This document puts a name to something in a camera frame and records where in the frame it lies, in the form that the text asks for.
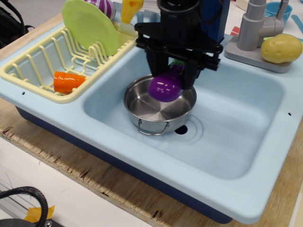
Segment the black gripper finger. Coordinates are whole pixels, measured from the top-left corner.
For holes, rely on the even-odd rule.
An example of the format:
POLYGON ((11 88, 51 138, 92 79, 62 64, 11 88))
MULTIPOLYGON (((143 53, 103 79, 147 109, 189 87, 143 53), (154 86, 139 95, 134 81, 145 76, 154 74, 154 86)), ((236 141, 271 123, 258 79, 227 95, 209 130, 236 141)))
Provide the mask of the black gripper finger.
POLYGON ((203 65, 196 61, 187 61, 184 64, 184 70, 181 74, 181 82, 184 90, 191 89, 195 80, 198 78, 203 65))
POLYGON ((168 68, 168 56, 164 52, 146 49, 146 58, 151 74, 156 77, 164 73, 168 68))

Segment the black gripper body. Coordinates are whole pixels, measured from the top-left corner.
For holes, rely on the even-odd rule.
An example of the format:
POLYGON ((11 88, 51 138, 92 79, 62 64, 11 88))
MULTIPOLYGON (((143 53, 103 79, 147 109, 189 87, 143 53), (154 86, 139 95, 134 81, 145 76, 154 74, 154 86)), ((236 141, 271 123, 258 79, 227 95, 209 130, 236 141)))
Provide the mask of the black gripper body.
POLYGON ((196 61, 203 65, 203 70, 217 70, 223 47, 201 29, 201 1, 159 0, 160 31, 138 33, 137 47, 164 52, 168 60, 196 61))

